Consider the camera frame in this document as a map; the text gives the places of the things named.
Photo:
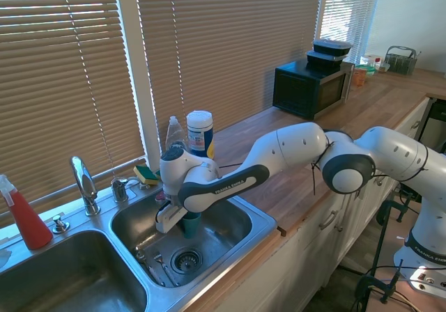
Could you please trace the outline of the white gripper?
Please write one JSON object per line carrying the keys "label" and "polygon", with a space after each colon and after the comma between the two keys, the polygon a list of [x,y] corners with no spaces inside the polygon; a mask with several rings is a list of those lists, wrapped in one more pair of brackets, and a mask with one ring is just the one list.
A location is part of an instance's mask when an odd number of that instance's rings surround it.
{"label": "white gripper", "polygon": [[165,203],[155,216],[155,227],[163,234],[168,233],[187,213],[182,206]]}

